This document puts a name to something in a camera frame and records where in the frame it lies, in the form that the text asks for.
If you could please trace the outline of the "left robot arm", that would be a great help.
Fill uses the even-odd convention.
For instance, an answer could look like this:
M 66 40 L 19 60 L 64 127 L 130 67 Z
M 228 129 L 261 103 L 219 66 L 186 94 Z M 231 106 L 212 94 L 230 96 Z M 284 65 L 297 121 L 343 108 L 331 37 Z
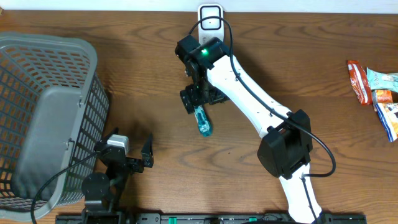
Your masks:
M 82 223 L 135 223 L 134 215 L 119 206 L 127 180 L 154 165 L 153 135 L 141 149 L 141 158 L 131 158 L 128 137 L 110 134 L 95 145 L 97 158 L 106 166 L 106 172 L 94 172 L 81 185 L 85 196 Z

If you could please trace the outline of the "orange small box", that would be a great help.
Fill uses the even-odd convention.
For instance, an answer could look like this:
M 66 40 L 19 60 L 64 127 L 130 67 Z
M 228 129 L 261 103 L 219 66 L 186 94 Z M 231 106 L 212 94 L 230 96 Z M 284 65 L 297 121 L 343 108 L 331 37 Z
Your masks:
M 393 103 L 392 92 L 390 90 L 373 90 L 372 91 L 373 106 L 378 103 Z

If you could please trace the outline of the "teal Listerine mouthwash bottle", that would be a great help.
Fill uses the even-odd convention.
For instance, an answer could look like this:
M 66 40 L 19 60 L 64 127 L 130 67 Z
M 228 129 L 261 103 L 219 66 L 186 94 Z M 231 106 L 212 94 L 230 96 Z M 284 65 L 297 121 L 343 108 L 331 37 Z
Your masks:
M 212 135 L 212 126 L 202 106 L 194 107 L 194 114 L 200 134 L 204 137 Z

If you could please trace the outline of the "light blue wipes pack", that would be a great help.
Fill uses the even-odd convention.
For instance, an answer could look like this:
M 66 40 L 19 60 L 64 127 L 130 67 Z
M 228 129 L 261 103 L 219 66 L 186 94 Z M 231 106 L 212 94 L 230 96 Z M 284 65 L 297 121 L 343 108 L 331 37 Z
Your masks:
M 366 75 L 371 90 L 398 91 L 397 73 L 380 73 L 367 68 Z

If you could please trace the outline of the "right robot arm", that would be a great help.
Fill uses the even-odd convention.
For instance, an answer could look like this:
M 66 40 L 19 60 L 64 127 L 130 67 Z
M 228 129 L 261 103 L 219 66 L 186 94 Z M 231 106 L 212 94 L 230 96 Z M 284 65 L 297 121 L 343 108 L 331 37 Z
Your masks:
M 187 113 L 231 100 L 261 138 L 257 156 L 280 180 L 290 217 L 299 223 L 318 221 L 322 209 L 308 176 L 312 150 L 308 115 L 302 110 L 293 113 L 268 95 L 217 37 L 200 44 L 188 35 L 177 42 L 175 54 L 193 80 L 180 92 Z

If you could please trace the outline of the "red snack bar wrapper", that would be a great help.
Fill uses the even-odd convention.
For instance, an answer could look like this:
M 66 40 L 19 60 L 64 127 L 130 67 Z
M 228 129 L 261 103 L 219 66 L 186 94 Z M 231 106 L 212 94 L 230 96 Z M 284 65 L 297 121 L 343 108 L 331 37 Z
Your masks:
M 373 103 L 371 89 L 368 78 L 363 67 L 356 60 L 347 61 L 349 78 L 351 86 L 361 105 L 370 105 Z

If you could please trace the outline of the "yellow snack bag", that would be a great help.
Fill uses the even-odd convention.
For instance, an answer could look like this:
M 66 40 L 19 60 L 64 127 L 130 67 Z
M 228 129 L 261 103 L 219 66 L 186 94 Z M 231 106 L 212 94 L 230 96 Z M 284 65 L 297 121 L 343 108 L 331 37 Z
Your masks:
M 377 103 L 379 115 L 390 142 L 397 140 L 397 103 Z

